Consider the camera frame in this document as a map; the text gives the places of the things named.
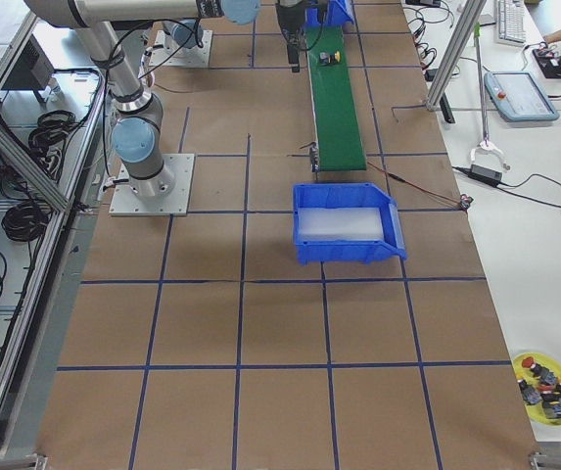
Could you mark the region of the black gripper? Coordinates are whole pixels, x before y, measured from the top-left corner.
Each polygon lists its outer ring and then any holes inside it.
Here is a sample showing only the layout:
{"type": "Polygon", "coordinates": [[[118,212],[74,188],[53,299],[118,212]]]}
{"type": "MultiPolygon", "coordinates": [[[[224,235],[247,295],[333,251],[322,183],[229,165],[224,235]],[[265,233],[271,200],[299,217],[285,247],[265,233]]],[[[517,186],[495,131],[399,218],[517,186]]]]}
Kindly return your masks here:
{"type": "Polygon", "coordinates": [[[306,10],[308,2],[305,0],[280,0],[275,3],[276,18],[281,33],[287,37],[287,56],[291,72],[301,71],[300,35],[304,33],[306,10]]]}

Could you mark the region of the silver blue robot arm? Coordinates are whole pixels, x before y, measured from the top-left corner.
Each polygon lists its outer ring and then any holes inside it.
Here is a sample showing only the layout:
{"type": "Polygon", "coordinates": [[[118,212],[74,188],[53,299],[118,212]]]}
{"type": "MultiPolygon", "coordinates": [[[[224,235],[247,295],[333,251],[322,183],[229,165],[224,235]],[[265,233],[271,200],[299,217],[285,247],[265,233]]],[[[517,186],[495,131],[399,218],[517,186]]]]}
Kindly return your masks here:
{"type": "Polygon", "coordinates": [[[113,149],[127,170],[130,192],[152,200],[169,194],[176,175],[167,167],[159,144],[163,106],[139,77],[122,51],[113,22],[177,23],[225,17],[234,24],[250,24],[258,15],[258,1],[28,1],[37,17],[54,27],[76,31],[92,62],[113,86],[120,113],[111,134],[113,149]]]}

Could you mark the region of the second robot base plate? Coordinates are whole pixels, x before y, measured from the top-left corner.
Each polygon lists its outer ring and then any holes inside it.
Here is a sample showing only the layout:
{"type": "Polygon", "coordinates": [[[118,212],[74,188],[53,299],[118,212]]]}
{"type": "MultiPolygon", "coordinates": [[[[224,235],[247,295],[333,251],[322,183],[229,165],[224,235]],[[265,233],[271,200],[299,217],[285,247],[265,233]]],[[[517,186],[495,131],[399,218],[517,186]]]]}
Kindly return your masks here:
{"type": "Polygon", "coordinates": [[[206,69],[210,64],[211,43],[211,30],[205,30],[203,32],[202,47],[199,47],[196,42],[193,42],[190,48],[180,48],[171,36],[167,36],[163,30],[160,30],[152,46],[147,65],[149,68],[164,64],[168,67],[206,69]]]}

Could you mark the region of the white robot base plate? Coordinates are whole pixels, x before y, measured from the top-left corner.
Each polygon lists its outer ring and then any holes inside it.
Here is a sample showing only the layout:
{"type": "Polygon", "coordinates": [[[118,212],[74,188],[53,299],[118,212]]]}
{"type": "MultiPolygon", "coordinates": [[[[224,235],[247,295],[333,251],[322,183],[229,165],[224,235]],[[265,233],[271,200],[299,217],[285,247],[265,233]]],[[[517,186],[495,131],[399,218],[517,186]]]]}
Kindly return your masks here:
{"type": "Polygon", "coordinates": [[[130,177],[124,165],[115,187],[109,213],[113,216],[185,216],[188,212],[194,154],[163,154],[161,173],[148,180],[130,177]]]}

